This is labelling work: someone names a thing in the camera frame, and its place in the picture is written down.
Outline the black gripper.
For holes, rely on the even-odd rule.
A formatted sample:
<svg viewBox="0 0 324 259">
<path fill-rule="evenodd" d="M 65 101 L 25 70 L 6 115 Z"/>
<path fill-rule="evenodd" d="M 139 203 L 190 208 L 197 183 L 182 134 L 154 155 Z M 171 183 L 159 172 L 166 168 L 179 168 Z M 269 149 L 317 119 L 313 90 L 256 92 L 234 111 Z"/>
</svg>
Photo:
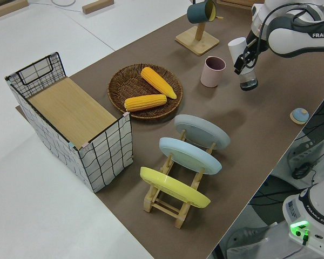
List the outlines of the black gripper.
<svg viewBox="0 0 324 259">
<path fill-rule="evenodd" d="M 246 38 L 246 54 L 240 54 L 234 63 L 234 72 L 239 75 L 245 67 L 254 68 L 257 63 L 257 56 L 268 50 L 268 43 L 264 39 L 260 39 L 253 31 L 250 31 Z"/>
</svg>

